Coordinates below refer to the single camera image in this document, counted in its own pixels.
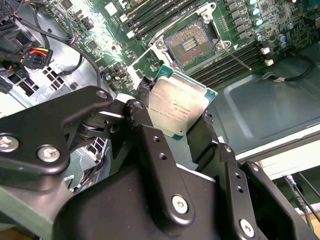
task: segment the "red wire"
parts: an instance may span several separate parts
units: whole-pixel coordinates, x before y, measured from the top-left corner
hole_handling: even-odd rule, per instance
[[[32,50],[31,52],[29,52],[30,54],[41,54],[42,56],[44,56],[45,58],[47,57],[47,54],[45,54],[43,51],[39,51],[39,50]]]

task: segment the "gray metal panel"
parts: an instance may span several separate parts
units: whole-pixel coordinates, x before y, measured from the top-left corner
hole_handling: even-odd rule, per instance
[[[319,62],[318,46],[302,54]],[[294,77],[308,65],[288,58],[268,68]],[[304,130],[320,122],[320,68],[295,82],[276,83],[253,74],[219,92],[209,107],[214,129],[239,154]]]

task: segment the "yellow wire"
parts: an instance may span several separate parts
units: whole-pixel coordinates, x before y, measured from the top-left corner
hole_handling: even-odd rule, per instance
[[[44,51],[44,52],[49,52],[48,49],[41,48],[41,47],[35,48],[35,50],[40,50],[40,51]]]

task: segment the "motherboard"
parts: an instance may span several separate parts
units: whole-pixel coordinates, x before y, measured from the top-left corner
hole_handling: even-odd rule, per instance
[[[320,40],[318,0],[47,0],[117,93],[163,64],[219,90]],[[65,18],[46,12],[68,31]]]

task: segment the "black bracket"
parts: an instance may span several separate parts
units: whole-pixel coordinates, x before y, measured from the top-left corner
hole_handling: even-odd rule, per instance
[[[198,171],[214,178],[219,185],[221,235],[232,239],[260,239],[245,173],[238,168],[234,151],[219,143],[213,116],[204,112],[187,133],[192,160]]]
[[[59,186],[69,166],[69,147],[82,119],[107,109],[112,101],[108,93],[88,86],[0,119],[0,138],[17,140],[8,143],[16,146],[0,151],[0,183],[34,191]],[[43,147],[54,152],[49,149],[44,152],[48,157],[39,157]],[[53,160],[50,155],[55,154],[59,156]]]
[[[195,209],[165,136],[153,127],[142,102],[129,100],[125,110],[131,141],[138,149],[146,181],[150,181],[155,219],[165,232],[179,234],[195,220]]]

